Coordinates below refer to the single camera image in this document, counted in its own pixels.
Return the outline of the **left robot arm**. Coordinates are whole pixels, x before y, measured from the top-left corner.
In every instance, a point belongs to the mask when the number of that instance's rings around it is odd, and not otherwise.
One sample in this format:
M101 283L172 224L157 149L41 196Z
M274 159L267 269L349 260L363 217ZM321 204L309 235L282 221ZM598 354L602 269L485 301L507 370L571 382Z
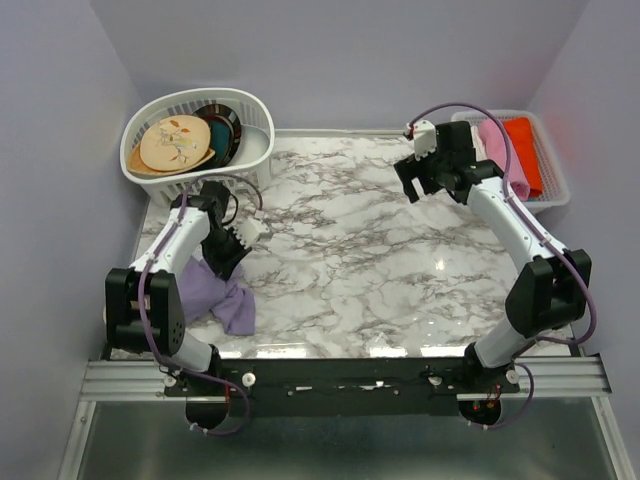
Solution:
M161 364L188 370L188 384L201 395L221 385L219 353L186 331L178 280L197 247L205 266L222 280L230 279L251 251L240 231L224 222L232 197L216 181L205 182L198 194L180 194L149 249L105 279L108 343L127 352L150 352Z

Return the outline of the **white rectangular tray basket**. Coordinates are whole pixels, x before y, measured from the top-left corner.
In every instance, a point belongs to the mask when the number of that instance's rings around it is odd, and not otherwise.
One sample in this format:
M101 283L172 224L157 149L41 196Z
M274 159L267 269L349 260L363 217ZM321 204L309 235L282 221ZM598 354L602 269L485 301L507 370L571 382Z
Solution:
M523 201L525 206L532 213L538 214L567 204L570 200L570 192L561 171L559 160L540 120L534 114L522 110L494 110L492 115L501 124L517 117L526 117L531 122L544 190L538 198L530 198L527 201ZM478 126L488 117L480 112L467 110L454 113L451 119L453 121L466 121L471 126Z

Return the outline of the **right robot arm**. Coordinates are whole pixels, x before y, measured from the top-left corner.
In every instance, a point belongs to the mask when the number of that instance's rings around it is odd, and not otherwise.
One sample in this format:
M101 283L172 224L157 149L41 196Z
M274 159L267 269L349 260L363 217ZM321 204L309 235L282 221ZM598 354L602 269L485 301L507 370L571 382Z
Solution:
M407 127L406 136L413 152L396 162L394 170L408 200L415 203L420 195L446 191L486 222L516 268L504 319L466 349L459 370L462 384L480 392L494 383L496 369L547 332L584 315L591 259L544 232L503 169L492 160L477 160L467 122L419 120Z

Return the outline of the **white oval dish basket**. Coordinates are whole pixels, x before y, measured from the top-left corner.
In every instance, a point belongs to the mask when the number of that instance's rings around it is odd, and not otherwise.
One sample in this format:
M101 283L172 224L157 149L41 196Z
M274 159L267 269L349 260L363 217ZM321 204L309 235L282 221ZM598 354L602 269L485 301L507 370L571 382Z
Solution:
M232 108L242 124L239 149L231 162L222 168L196 169L167 177L138 176L127 171L126 162L145 131L161 119L174 115L191 115L209 104L219 103ZM120 168L124 177L140 186L159 206L169 205L192 183L198 192L204 181L217 180L236 193L255 186L264 191L271 184L271 155L275 145L272 115L255 95L234 88L207 87L174 92L142 106L128 121L120 142Z

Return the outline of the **purple t shirt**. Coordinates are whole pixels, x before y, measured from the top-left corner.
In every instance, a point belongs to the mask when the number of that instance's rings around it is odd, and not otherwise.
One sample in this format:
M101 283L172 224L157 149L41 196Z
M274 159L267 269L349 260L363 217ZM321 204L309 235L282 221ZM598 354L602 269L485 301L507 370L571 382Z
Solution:
M204 259L190 257L178 280L187 325L212 314L227 335L252 336L256 328L256 302L251 289L242 284L244 270L238 265L231 277L218 277Z

